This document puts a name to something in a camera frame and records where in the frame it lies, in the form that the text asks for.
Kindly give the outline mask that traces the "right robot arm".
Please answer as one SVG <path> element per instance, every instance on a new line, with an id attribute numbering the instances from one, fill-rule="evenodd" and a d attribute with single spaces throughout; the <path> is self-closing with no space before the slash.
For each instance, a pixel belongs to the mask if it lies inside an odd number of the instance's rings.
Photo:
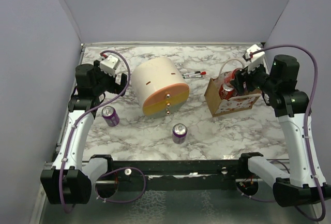
<path id="1" fill-rule="evenodd" d="M 296 89 L 299 63 L 289 55 L 277 55 L 269 73 L 263 57 L 254 55 L 244 69 L 231 81 L 242 93 L 244 89 L 259 89 L 269 97 L 269 104 L 281 125 L 287 145 L 290 172 L 285 173 L 259 153 L 243 154 L 237 171 L 241 177 L 253 174 L 273 190 L 276 202 L 282 207 L 316 204 L 330 199 L 330 186 L 320 169 L 311 131 L 309 98 Z"/>

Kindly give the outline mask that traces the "purple can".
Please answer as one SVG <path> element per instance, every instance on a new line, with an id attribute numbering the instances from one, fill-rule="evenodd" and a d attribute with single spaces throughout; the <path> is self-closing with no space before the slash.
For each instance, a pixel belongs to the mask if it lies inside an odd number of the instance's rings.
<path id="1" fill-rule="evenodd" d="M 102 108 L 101 115 L 108 126 L 115 127 L 119 124 L 119 116 L 112 106 Z"/>
<path id="2" fill-rule="evenodd" d="M 187 132 L 188 132 L 188 129 L 184 124 L 178 123 L 178 124 L 174 125 L 172 128 L 173 142 L 176 144 L 184 143 Z"/>

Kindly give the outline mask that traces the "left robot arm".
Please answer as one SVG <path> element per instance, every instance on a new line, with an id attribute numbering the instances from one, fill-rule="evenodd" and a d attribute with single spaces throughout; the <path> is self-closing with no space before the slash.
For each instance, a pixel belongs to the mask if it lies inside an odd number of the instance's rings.
<path id="1" fill-rule="evenodd" d="M 83 166 L 83 151 L 97 109 L 104 104 L 100 96 L 106 92 L 125 94 L 126 74 L 116 83 L 118 58 L 95 60 L 76 67 L 76 86 L 68 102 L 68 126 L 51 168 L 44 169 L 40 181 L 51 204 L 86 204 L 92 185 L 98 177 L 108 180 L 114 175 L 111 156 L 96 155 Z"/>

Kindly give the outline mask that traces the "red can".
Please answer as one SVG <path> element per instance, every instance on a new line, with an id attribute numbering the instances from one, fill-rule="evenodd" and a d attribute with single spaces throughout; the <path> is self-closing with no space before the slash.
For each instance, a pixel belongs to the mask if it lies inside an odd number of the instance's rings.
<path id="1" fill-rule="evenodd" d="M 234 70 L 232 70 L 232 71 L 227 72 L 227 73 L 224 75 L 224 84 L 225 84 L 226 86 L 228 86 L 228 87 L 233 87 L 232 84 L 231 84 L 231 81 L 234 80 L 234 78 L 235 78 L 235 73 L 236 73 L 237 71 L 239 71 L 239 70 L 240 70 L 240 68 L 236 68 L 236 69 L 234 69 Z"/>
<path id="2" fill-rule="evenodd" d="M 225 83 L 221 85 L 219 89 L 219 96 L 223 100 L 229 100 L 230 98 L 236 96 L 236 90 L 232 86 L 227 86 Z"/>

